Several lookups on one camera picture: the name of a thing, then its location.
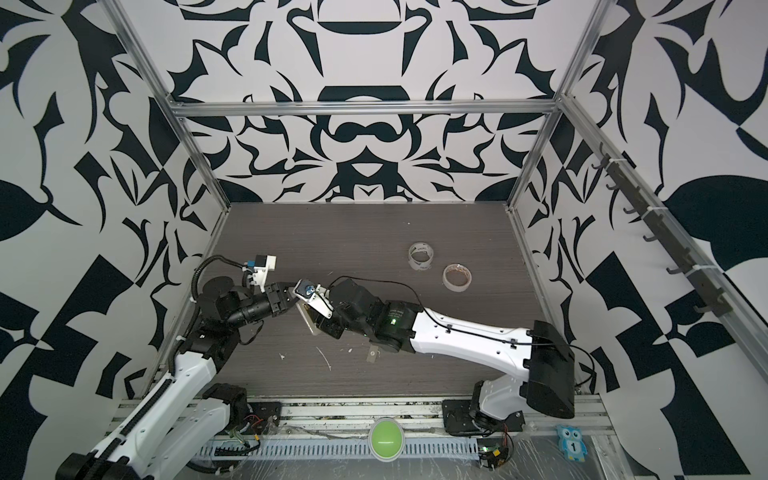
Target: clear tape roll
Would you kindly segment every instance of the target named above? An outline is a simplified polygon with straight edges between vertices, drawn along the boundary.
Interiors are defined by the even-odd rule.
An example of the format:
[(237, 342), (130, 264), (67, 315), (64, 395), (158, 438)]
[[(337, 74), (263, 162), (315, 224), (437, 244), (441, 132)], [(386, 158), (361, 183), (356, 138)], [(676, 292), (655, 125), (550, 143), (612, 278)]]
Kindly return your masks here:
[[(453, 272), (460, 273), (462, 276), (464, 276), (466, 281), (457, 285), (456, 283), (448, 280), (448, 274)], [(453, 292), (463, 292), (469, 288), (470, 283), (472, 283), (472, 272), (470, 272), (469, 268), (466, 266), (460, 265), (459, 263), (452, 263), (442, 271), (442, 284), (445, 285), (445, 288), (448, 290)]]
[(427, 243), (416, 242), (408, 249), (408, 265), (414, 270), (427, 270), (435, 258), (435, 251)]

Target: owl sticker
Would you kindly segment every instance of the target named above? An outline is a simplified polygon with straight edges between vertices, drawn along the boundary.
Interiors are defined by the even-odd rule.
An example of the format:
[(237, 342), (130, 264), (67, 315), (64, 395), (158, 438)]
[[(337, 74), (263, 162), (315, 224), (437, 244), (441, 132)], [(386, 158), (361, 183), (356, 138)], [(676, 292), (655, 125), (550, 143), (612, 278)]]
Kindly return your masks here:
[(557, 425), (558, 437), (560, 437), (560, 450), (565, 454), (566, 460), (584, 462), (587, 456), (587, 446), (581, 437), (581, 430), (567, 425)]

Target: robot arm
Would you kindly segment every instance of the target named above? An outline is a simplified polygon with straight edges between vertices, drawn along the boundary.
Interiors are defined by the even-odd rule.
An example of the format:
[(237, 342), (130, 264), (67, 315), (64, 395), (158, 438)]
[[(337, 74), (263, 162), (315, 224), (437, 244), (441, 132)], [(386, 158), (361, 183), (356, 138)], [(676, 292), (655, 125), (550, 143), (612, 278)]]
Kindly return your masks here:
[(545, 415), (574, 417), (574, 354), (548, 323), (505, 329), (467, 322), (421, 304), (383, 302), (352, 279), (329, 289), (301, 280), (294, 291), (314, 312), (308, 320), (334, 338), (351, 330), (390, 352), (440, 353), (505, 373), (475, 386), (470, 415), (483, 430), (502, 428), (500, 422), (525, 404)]
[[(209, 263), (206, 259), (195, 272), (194, 289)], [(217, 383), (202, 395), (192, 415), (169, 433), (190, 401), (241, 343), (239, 328), (282, 315), (296, 303), (290, 293), (292, 283), (265, 286), (266, 271), (273, 270), (274, 264), (274, 257), (262, 256), (243, 265), (244, 279), (250, 282), (242, 286), (234, 286), (227, 276), (209, 280), (203, 292), (194, 295), (195, 314), (186, 334), (172, 349), (169, 371), (91, 452), (71, 454), (57, 470), (56, 480), (173, 478), (211, 437), (242, 425), (248, 413), (245, 389)]]

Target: green button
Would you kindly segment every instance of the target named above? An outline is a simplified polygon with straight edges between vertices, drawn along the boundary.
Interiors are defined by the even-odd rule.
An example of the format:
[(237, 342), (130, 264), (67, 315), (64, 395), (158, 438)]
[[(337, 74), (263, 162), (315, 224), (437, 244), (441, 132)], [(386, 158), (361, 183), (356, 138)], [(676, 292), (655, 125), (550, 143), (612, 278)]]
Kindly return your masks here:
[(400, 428), (391, 420), (380, 422), (371, 432), (371, 445), (373, 451), (382, 458), (392, 458), (398, 454), (402, 447), (402, 433)]

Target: patterned wallpaper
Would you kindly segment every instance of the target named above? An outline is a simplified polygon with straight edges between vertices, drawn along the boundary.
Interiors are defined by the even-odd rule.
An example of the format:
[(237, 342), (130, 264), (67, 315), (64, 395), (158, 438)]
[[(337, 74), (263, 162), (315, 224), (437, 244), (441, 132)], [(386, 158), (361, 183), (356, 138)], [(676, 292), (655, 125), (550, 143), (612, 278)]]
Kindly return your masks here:
[(131, 0), (185, 101), (551, 98), (594, 0)]
[(2, 477), (143, 386), (220, 214), (93, 0), (0, 7)]
[(542, 114), (193, 118), (231, 201), (506, 200)]
[[(765, 2), (620, 0), (575, 96), (758, 312), (768, 253)], [(518, 211), (636, 474), (762, 478), (768, 385), (562, 120)], [(590, 362), (577, 352), (582, 375)]]
[(766, 317), (768, 3), (656, 3), (619, 2), (576, 98)]
[[(124, 2), (179, 101), (552, 98), (594, 0)], [(194, 118), (232, 201), (506, 200), (539, 114)]]

